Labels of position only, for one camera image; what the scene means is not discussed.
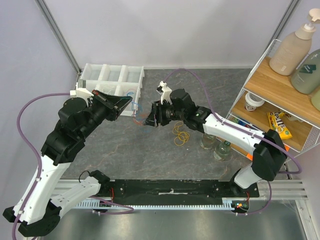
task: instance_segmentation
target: gray floor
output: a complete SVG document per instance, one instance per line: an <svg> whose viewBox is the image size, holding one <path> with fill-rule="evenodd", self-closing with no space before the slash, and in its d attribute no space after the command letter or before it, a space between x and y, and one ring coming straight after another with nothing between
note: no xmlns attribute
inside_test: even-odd
<svg viewBox="0 0 320 240"><path fill-rule="evenodd" d="M148 113L153 101L160 99L156 87L172 70L146 70L139 104ZM198 69L217 113L226 116L249 69ZM208 107L198 81L187 72L178 72L168 80L175 90L184 88L199 106ZM86 147L77 155L62 178L76 179L84 170L100 170L112 179L222 179L228 180L250 161L232 151L228 161L217 162L211 150L199 142L201 133L187 127L189 141L174 144L174 122L164 127L139 126L128 116L114 122L105 121L86 140Z"/></svg>
<svg viewBox="0 0 320 240"><path fill-rule="evenodd" d="M252 210L264 201L252 201ZM261 214L141 210L125 215L73 209L45 240L307 240L295 202L272 202Z"/></svg>

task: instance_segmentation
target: yellow snack bag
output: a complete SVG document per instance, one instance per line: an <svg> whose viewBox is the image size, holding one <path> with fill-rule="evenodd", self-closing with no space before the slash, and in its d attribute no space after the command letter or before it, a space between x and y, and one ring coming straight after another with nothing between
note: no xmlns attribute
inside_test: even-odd
<svg viewBox="0 0 320 240"><path fill-rule="evenodd" d="M269 125L272 130L275 130L282 140L292 138L289 129L286 127L281 118L285 112L267 112Z"/></svg>

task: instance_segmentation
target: white wall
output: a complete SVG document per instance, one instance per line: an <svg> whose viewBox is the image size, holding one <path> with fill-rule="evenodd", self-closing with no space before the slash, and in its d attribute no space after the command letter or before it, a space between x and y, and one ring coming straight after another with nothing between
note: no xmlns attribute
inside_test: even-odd
<svg viewBox="0 0 320 240"><path fill-rule="evenodd" d="M8 240L13 224L2 212L18 202L37 165L18 134L18 112L32 98L68 92L76 82L76 73L33 0L1 4L0 77L0 239ZM22 130L37 150L54 129L65 100L60 96L41 99L22 116Z"/></svg>
<svg viewBox="0 0 320 240"><path fill-rule="evenodd" d="M319 0L301 0L296 10L292 14L289 22L285 26L283 32L281 33L279 39L283 40L287 35L295 32L304 23L307 23L307 16L310 9L320 8ZM312 46L310 53L320 49L320 24L316 25L317 31L313 34Z"/></svg>
<svg viewBox="0 0 320 240"><path fill-rule="evenodd" d="M248 67L290 0L46 0L76 60Z"/></svg>

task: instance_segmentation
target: white bottle cap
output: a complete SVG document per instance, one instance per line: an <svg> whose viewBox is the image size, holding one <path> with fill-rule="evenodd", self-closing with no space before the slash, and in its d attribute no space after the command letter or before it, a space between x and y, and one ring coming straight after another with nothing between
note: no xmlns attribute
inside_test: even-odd
<svg viewBox="0 0 320 240"><path fill-rule="evenodd" d="M311 9L307 18L310 21L309 24L303 24L297 31L295 31L295 35L303 40L311 39L316 31L314 24L320 24L320 8Z"/></svg>
<svg viewBox="0 0 320 240"><path fill-rule="evenodd" d="M250 92L245 95L245 101L253 107L260 107L265 103L265 100L251 94Z"/></svg>

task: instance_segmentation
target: pump bottle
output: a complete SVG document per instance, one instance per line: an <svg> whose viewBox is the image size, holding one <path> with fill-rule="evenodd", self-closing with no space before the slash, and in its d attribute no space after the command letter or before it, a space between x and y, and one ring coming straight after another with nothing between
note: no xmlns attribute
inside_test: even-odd
<svg viewBox="0 0 320 240"><path fill-rule="evenodd" d="M320 23L320 8L311 9L308 20L309 23L285 37L271 58L269 65L276 73L284 76L292 74L310 51L315 24Z"/></svg>

